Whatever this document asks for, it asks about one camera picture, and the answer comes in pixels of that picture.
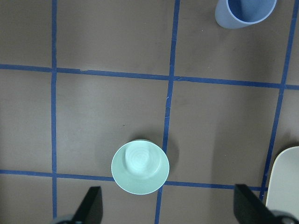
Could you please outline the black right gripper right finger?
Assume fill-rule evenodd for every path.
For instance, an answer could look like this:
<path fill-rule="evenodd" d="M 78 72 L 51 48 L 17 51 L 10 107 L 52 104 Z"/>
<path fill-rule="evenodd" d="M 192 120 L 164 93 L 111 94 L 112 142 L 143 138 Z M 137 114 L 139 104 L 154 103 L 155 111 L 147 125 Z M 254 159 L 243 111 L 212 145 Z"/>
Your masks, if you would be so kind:
<path fill-rule="evenodd" d="M 279 224 L 273 215 L 245 184 L 234 188 L 234 216 L 239 224 Z"/>

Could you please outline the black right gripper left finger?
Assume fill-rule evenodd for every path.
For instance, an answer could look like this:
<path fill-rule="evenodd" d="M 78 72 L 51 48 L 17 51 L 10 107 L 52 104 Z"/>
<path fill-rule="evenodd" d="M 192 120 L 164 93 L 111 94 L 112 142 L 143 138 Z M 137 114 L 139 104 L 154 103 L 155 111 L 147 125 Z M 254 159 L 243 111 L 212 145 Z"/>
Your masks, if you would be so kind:
<path fill-rule="evenodd" d="M 71 224 L 100 224 L 102 218 L 103 203 L 101 187 L 90 187 L 71 219 Z"/>

